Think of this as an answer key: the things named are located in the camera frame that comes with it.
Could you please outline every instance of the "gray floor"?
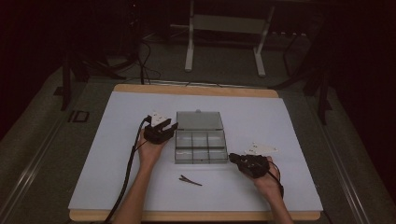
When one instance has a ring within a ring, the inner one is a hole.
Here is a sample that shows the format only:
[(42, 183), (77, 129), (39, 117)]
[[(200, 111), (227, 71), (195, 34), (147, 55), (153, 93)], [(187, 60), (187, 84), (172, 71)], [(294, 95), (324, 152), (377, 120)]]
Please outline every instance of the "gray floor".
[[(161, 43), (152, 41), (153, 37), (147, 39), (151, 48), (147, 67), (160, 72), (161, 77), (148, 71), (151, 84), (158, 83), (154, 79), (159, 79), (184, 85), (205, 82), (265, 88), (288, 78), (282, 52), (290, 39), (284, 36), (271, 35), (266, 41), (262, 53), (265, 78), (257, 76), (252, 49), (247, 46), (214, 47), (213, 43), (198, 40), (193, 71), (185, 73), (185, 38), (178, 36), (169, 43)], [(297, 41), (289, 53), (291, 65), (299, 62), (307, 46), (306, 39)], [(148, 53), (148, 48), (143, 47), (142, 57)], [(134, 66), (120, 74), (130, 78), (128, 83), (136, 83), (138, 80), (133, 77), (138, 77), (139, 68)], [(68, 110), (61, 112), (62, 99), (53, 95), (55, 88), (62, 85), (61, 75), (59, 70), (49, 77), (0, 143), (0, 202), (3, 209), (5, 205), (15, 205), (9, 216), (1, 214), (0, 218), (8, 217), (5, 223), (65, 223), (68, 220), (67, 205), (109, 94), (117, 82), (99, 76), (92, 77), (87, 84), (74, 83), (73, 102)], [(303, 81), (296, 83), (279, 91), (279, 95), (290, 112), (318, 194), (332, 222), (396, 223), (395, 204), (376, 174), (336, 92), (330, 90), (332, 110), (327, 111), (328, 125), (323, 126), (316, 116), (317, 97), (304, 96), (303, 85)], [(71, 110), (89, 111), (88, 122), (67, 122)], [(40, 165), (29, 163), (32, 160), (41, 161)], [(24, 173), (29, 165), (37, 172)], [(33, 178), (26, 181), (24, 188), (19, 186), (27, 191), (12, 194), (21, 176), (27, 175)], [(330, 221), (322, 214), (319, 220), (306, 223)]]

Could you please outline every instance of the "dark background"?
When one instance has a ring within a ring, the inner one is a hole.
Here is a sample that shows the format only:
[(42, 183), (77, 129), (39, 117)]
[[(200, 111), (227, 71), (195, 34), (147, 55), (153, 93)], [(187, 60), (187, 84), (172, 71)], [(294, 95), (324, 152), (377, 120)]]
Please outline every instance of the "dark background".
[[(201, 7), (205, 9), (207, 1), (203, 2)], [(146, 23), (164, 35), (169, 22), (188, 22), (188, 1), (136, 3), (142, 7)], [(396, 17), (392, 15), (396, 6), (391, 0), (348, 3), (348, 7), (333, 14), (333, 35), (325, 40), (327, 46), (337, 47), (331, 84), (396, 201)], [(0, 138), (46, 78), (62, 65), (66, 40), (77, 39), (82, 48), (117, 51), (120, 34), (127, 32), (123, 26), (128, 13), (124, 6), (121, 0), (1, 3)], [(228, 7), (224, 13), (243, 14), (253, 9), (254, 4), (244, 3), (244, 7)], [(93, 11), (100, 15), (94, 17)], [(298, 10), (277, 10), (271, 29), (292, 31), (299, 27), (295, 19), (301, 17), (293, 11)], [(313, 57), (322, 53), (317, 51)]]

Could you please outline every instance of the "white board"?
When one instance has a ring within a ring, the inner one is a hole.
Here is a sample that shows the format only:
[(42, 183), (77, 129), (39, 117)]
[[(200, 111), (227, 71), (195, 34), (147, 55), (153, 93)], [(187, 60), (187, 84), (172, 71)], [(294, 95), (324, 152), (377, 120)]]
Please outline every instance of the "white board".
[[(271, 156), (281, 171), (288, 210), (323, 210), (282, 99), (116, 91), (108, 101), (69, 209), (110, 210), (119, 196), (141, 120), (155, 110), (175, 122), (177, 111), (196, 109), (220, 112), (229, 153), (245, 154), (253, 142), (278, 149)], [(146, 211), (270, 210), (235, 164), (175, 164), (174, 152), (173, 138), (152, 174)], [(136, 153), (129, 186), (138, 164)], [(202, 186), (179, 181), (180, 175)]]

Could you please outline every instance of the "small black object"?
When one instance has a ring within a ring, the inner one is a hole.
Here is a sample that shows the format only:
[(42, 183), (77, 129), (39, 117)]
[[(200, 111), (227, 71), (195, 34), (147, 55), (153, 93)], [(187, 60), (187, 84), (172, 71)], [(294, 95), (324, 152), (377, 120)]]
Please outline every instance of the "small black object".
[(270, 170), (270, 164), (264, 156), (230, 154), (230, 162), (238, 165), (239, 171), (252, 177), (265, 176)]
[(184, 176), (184, 175), (181, 175), (180, 178), (179, 178), (179, 180), (184, 181), (184, 182), (187, 182), (187, 183), (190, 183), (190, 184), (193, 184), (193, 185), (202, 186), (202, 184), (199, 184), (199, 183), (197, 183), (197, 182), (194, 182), (194, 181), (188, 179), (188, 178), (187, 178), (186, 176)]
[(169, 129), (164, 130), (164, 128), (171, 123), (170, 119), (152, 127), (151, 116), (148, 117), (148, 123), (150, 123), (150, 125), (145, 127), (143, 135), (150, 143), (159, 145), (174, 136), (178, 123), (175, 123)]

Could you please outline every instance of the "wooden table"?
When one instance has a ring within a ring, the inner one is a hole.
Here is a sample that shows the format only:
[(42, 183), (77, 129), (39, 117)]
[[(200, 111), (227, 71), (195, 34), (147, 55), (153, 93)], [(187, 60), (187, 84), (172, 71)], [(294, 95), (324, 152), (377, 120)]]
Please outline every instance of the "wooden table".
[[(234, 88), (208, 88), (208, 87), (180, 87), (180, 86), (141, 86), (120, 84), (115, 87), (113, 93), (131, 92), (131, 93), (155, 93), (155, 94), (176, 94), (176, 95), (199, 95), (199, 96), (226, 96), (226, 97), (257, 97), (257, 98), (278, 98), (278, 94), (272, 90), (254, 90), (254, 89), (234, 89)], [(288, 186), (285, 187), (285, 199)], [(109, 210), (106, 209), (81, 209), (70, 208), (70, 218), (75, 221), (97, 221), (106, 219)], [(321, 205), (315, 211), (290, 211), (294, 220), (316, 220), (320, 217)], [(273, 219), (270, 211), (146, 211), (144, 212), (143, 221), (256, 221)]]

